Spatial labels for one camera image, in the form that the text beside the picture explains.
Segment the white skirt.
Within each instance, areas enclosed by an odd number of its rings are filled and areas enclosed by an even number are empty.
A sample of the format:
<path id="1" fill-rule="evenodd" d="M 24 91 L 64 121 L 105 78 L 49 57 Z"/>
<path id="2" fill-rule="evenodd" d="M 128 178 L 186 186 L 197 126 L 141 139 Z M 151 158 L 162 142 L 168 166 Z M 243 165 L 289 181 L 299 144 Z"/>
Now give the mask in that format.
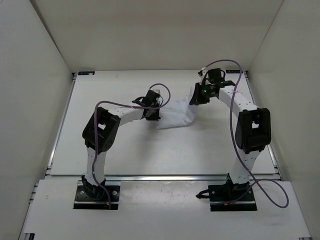
<path id="1" fill-rule="evenodd" d="M 189 94 L 183 98 L 170 100 L 159 110 L 160 120 L 156 123 L 156 129 L 179 128 L 190 125 L 196 118 L 198 106 L 190 105 L 195 87 L 190 88 Z"/>

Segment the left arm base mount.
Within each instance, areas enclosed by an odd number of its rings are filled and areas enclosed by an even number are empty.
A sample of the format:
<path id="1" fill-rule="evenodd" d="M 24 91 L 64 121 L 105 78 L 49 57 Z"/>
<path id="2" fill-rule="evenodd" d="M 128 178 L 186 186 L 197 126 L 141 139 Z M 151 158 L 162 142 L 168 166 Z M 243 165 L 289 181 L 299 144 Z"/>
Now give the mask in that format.
<path id="1" fill-rule="evenodd" d="M 81 176 L 81 180 L 77 183 L 75 197 L 73 201 L 73 209 L 77 210 L 118 210 L 121 183 L 117 181 L 104 180 L 106 191 L 99 185 L 92 185 L 85 176 Z"/>

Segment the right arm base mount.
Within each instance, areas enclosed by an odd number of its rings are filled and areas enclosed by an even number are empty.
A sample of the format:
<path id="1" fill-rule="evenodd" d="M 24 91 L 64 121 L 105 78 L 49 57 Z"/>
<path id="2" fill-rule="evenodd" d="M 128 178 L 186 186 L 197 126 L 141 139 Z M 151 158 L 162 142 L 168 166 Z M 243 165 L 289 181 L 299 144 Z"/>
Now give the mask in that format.
<path id="1" fill-rule="evenodd" d="M 208 199 L 212 212 L 253 212 L 257 211 L 255 196 L 249 181 L 233 183 L 227 175 L 224 184 L 211 184 L 200 191 L 198 199 Z"/>

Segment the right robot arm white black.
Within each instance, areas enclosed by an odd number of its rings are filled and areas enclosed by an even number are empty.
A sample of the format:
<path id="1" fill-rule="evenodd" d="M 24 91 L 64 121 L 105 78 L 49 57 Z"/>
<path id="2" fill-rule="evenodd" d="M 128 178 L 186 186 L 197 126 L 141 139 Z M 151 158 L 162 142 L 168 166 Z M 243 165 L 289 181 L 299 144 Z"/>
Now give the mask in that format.
<path id="1" fill-rule="evenodd" d="M 236 84 L 225 80 L 226 73 L 220 68 L 201 69 L 200 82 L 195 84 L 189 105 L 203 105 L 217 98 L 229 107 L 230 115 L 237 118 L 232 143 L 237 150 L 237 160 L 228 174 L 230 184 L 224 187 L 224 195 L 236 200 L 242 188 L 249 184 L 250 172 L 260 153 L 271 142 L 271 115 L 267 108 L 257 107 L 240 93 Z"/>

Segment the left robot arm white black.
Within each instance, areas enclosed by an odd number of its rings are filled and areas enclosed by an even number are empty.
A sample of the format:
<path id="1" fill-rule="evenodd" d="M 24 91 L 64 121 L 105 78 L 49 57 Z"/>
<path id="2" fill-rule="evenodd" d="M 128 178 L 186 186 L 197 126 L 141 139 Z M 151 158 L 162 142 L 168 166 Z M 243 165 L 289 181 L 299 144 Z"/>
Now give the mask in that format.
<path id="1" fill-rule="evenodd" d="M 87 149 L 87 170 L 82 182 L 93 199 L 105 192 L 106 153 L 115 142 L 119 127 L 137 120 L 158 121 L 160 119 L 159 90 L 148 90 L 146 96 L 138 97 L 129 105 L 115 103 L 115 109 L 105 109 L 99 102 L 85 126 L 82 137 Z"/>

